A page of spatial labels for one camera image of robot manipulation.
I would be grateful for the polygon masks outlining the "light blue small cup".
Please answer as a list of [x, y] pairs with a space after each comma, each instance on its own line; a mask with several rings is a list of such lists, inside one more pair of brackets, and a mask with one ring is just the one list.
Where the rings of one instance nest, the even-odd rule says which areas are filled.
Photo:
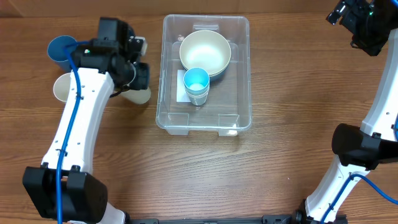
[[210, 76], [202, 68], [191, 68], [185, 72], [183, 84], [188, 91], [203, 92], [210, 85]]

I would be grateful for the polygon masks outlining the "cream bowl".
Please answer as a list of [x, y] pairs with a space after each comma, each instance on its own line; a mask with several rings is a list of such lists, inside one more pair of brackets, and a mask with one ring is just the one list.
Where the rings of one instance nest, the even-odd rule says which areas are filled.
[[231, 60], [228, 41], [212, 30], [192, 32], [181, 43], [180, 61], [186, 70], [202, 68], [210, 77], [224, 72]]
[[184, 63], [181, 63], [183, 68], [185, 70], [189, 70], [191, 68], [202, 68], [204, 69], [208, 74], [211, 79], [217, 79], [219, 77], [222, 77], [227, 68], [229, 67], [229, 63], [227, 64], [222, 64], [222, 63], [210, 63], [210, 62], [200, 62], [200, 63], [193, 63], [190, 65], [185, 65]]

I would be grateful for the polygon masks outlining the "pink small cup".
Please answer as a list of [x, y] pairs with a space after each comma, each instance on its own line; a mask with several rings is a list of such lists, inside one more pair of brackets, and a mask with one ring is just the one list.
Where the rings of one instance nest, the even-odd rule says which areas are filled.
[[186, 94], [187, 94], [187, 96], [189, 98], [196, 98], [196, 99], [198, 99], [198, 98], [206, 98], [208, 96], [208, 93], [202, 93], [201, 95], [193, 95], [193, 94], [190, 94], [190, 93], [186, 93]]

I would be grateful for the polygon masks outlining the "grey small cup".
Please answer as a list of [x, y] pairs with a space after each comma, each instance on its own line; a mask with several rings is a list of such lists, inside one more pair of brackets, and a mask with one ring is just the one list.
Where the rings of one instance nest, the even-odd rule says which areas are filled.
[[203, 104], [205, 104], [207, 97], [203, 96], [203, 97], [191, 97], [189, 96], [188, 99], [190, 100], [190, 102], [195, 105], [195, 106], [201, 106]]

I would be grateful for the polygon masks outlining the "dark blue bowl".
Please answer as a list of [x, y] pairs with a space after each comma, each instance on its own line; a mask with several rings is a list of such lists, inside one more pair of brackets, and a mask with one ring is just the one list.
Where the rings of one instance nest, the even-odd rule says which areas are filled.
[[210, 83], [212, 82], [217, 82], [218, 80], [222, 80], [225, 73], [228, 71], [228, 67], [226, 67], [222, 72], [215, 74], [215, 75], [210, 75]]

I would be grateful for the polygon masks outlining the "teal small cup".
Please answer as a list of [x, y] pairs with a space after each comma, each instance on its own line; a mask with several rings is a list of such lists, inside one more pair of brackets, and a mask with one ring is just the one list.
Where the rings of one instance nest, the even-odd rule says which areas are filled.
[[199, 96], [199, 95], [202, 95], [202, 94], [207, 94], [208, 91], [209, 91], [209, 89], [206, 88], [206, 89], [202, 89], [202, 90], [191, 90], [191, 89], [186, 88], [185, 91], [186, 91], [189, 95]]

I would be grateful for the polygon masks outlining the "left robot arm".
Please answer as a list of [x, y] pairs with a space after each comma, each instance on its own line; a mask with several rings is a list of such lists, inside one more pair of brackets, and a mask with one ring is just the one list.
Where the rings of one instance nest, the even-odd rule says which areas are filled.
[[107, 187], [93, 176], [93, 156], [108, 100], [127, 93], [141, 105], [150, 99], [150, 68], [140, 58], [145, 38], [117, 18], [102, 17], [98, 34], [63, 48], [70, 87], [53, 142], [39, 167], [27, 167], [22, 183], [43, 218], [59, 223], [129, 223], [112, 206]]

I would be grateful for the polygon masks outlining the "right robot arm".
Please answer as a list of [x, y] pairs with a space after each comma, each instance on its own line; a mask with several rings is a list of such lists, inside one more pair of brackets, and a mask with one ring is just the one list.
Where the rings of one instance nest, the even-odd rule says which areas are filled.
[[363, 180], [391, 203], [396, 200], [367, 175], [379, 164], [397, 162], [397, 1], [340, 0], [326, 17], [352, 33], [350, 45], [370, 56], [388, 46], [386, 65], [372, 107], [360, 126], [339, 124], [332, 138], [334, 158], [315, 191], [285, 223], [347, 223], [337, 214]]

